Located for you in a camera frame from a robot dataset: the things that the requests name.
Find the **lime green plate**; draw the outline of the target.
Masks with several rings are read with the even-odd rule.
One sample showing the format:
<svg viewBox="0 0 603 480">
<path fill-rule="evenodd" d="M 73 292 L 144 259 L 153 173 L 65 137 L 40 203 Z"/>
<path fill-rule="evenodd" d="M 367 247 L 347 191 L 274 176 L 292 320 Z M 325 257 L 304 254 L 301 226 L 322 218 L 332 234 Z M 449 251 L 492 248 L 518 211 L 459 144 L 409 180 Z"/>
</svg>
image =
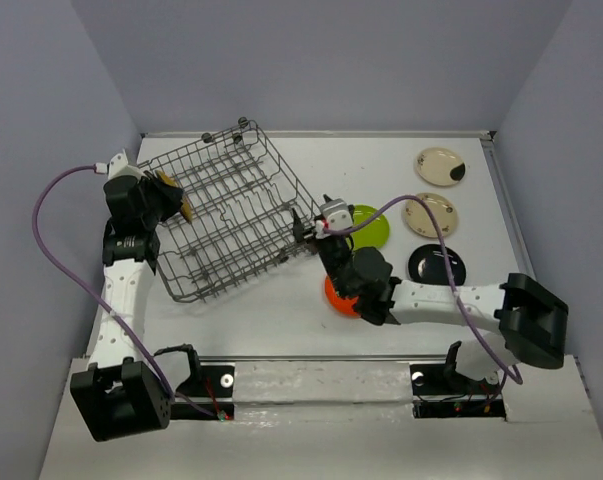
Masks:
<svg viewBox="0 0 603 480">
<path fill-rule="evenodd" d="M 377 209 L 368 205 L 356 204 L 353 211 L 354 225 L 357 226 L 371 218 Z M 364 247 L 381 249 L 385 246 L 390 236 L 390 225 L 386 217 L 381 214 L 370 224 L 351 235 L 353 249 Z"/>
</svg>

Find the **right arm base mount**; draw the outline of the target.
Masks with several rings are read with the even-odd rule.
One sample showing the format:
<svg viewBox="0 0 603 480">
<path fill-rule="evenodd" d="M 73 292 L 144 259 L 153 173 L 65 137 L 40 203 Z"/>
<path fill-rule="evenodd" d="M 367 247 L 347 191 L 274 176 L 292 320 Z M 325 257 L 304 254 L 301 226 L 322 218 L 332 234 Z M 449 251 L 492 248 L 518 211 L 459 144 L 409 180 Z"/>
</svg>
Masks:
<svg viewBox="0 0 603 480">
<path fill-rule="evenodd" d="M 453 343 L 443 363 L 410 366 L 415 418 L 506 418 L 501 382 L 472 380 L 457 372 L 461 345 Z"/>
</svg>

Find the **yellow patterned plate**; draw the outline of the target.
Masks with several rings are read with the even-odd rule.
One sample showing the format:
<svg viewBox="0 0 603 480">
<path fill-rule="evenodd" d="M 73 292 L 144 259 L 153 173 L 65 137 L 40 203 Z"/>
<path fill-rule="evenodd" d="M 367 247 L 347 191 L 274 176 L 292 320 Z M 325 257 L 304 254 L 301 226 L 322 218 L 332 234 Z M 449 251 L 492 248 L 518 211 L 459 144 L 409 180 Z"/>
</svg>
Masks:
<svg viewBox="0 0 603 480">
<path fill-rule="evenodd" d="M 161 184 L 161 191 L 167 196 L 168 210 L 166 219 L 179 214 L 188 224 L 191 224 L 193 221 L 193 208 L 183 188 L 176 180 L 162 171 L 155 171 L 154 175 Z"/>
</svg>

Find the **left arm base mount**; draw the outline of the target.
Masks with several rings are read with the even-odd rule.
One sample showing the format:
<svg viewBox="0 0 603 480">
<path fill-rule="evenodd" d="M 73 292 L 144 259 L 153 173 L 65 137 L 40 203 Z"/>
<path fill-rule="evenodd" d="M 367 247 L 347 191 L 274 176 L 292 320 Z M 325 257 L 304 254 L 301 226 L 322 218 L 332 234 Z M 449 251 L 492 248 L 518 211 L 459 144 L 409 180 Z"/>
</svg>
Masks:
<svg viewBox="0 0 603 480">
<path fill-rule="evenodd" d="M 182 354 L 188 365 L 187 376 L 173 383 L 175 397 L 172 420 L 231 421 L 235 416 L 233 388 L 235 366 L 203 363 L 191 344 L 181 344 L 155 351 L 155 357 Z"/>
</svg>

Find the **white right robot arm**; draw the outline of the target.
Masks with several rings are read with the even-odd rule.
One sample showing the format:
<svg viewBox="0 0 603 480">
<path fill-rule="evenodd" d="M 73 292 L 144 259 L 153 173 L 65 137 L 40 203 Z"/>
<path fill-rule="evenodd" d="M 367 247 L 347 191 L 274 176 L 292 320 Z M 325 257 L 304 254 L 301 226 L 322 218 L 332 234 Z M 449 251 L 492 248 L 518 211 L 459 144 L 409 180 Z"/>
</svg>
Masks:
<svg viewBox="0 0 603 480">
<path fill-rule="evenodd" d="M 317 253 L 335 292 L 354 302 L 357 315 L 375 326 L 438 324 L 470 329 L 441 368 L 443 384 L 463 392 L 497 371 L 520 380 L 517 367 L 558 370 L 564 365 L 567 304 L 532 277 L 511 273 L 500 284 L 428 285 L 393 275 L 375 247 L 354 250 L 342 235 L 322 232 L 292 216 L 295 240 Z"/>
</svg>

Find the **orange plate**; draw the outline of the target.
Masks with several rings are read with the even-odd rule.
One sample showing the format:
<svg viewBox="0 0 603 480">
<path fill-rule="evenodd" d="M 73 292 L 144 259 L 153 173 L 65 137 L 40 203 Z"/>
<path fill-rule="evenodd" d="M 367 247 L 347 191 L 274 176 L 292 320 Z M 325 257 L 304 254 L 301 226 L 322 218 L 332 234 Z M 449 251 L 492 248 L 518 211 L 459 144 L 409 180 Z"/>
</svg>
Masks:
<svg viewBox="0 0 603 480">
<path fill-rule="evenodd" d="M 324 294 L 330 306 L 339 314 L 349 318 L 359 318 L 354 306 L 358 298 L 344 298 L 337 294 L 329 276 L 324 279 Z"/>
</svg>

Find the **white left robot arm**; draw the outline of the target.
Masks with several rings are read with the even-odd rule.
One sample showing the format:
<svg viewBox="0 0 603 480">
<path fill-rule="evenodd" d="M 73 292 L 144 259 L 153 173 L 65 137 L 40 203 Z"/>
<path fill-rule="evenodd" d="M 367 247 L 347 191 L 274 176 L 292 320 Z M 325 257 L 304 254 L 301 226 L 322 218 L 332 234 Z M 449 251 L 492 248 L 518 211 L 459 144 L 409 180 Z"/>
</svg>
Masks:
<svg viewBox="0 0 603 480">
<path fill-rule="evenodd" d="M 143 343 L 160 249 L 156 228 L 179 212 L 181 189 L 149 173 L 124 173 L 109 178 L 103 190 L 110 217 L 98 338 L 87 369 L 70 381 L 72 399 L 97 442 L 166 428 L 173 388 L 190 395 L 202 383 L 202 370 L 187 360 L 174 363 L 166 377 Z"/>
</svg>

